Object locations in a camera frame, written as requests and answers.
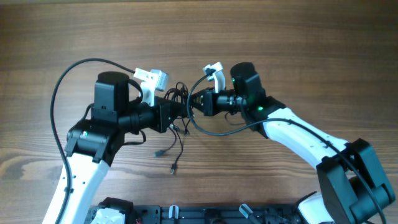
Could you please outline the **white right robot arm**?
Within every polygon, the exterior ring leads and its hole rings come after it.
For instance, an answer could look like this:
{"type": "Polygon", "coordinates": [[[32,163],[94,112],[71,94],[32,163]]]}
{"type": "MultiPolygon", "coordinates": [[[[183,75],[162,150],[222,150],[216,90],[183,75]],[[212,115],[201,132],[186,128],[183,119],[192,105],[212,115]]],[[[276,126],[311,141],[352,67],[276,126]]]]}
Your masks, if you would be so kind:
{"type": "Polygon", "coordinates": [[[289,148],[316,170],[320,191],[304,197],[297,206],[306,223],[369,223],[375,215],[386,221],[383,210],[396,196],[370,143],[336,138],[299,118],[267,95],[251,62],[231,68],[230,90],[220,63],[207,65],[203,72],[214,86],[188,92],[188,113],[240,113],[245,128],[289,148]]]}

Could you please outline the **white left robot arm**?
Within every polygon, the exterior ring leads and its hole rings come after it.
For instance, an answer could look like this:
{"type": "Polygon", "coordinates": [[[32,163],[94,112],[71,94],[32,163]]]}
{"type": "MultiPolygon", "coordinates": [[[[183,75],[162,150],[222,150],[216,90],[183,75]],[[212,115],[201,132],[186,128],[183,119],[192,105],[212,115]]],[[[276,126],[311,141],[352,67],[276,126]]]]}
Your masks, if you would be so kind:
{"type": "Polygon", "coordinates": [[[164,133],[181,114],[180,103],[155,95],[165,90],[168,74],[137,68],[134,78],[141,82],[121,72],[98,75],[91,118],[78,121],[67,134],[67,164],[44,223],[83,223],[125,135],[146,128],[164,133]]]}

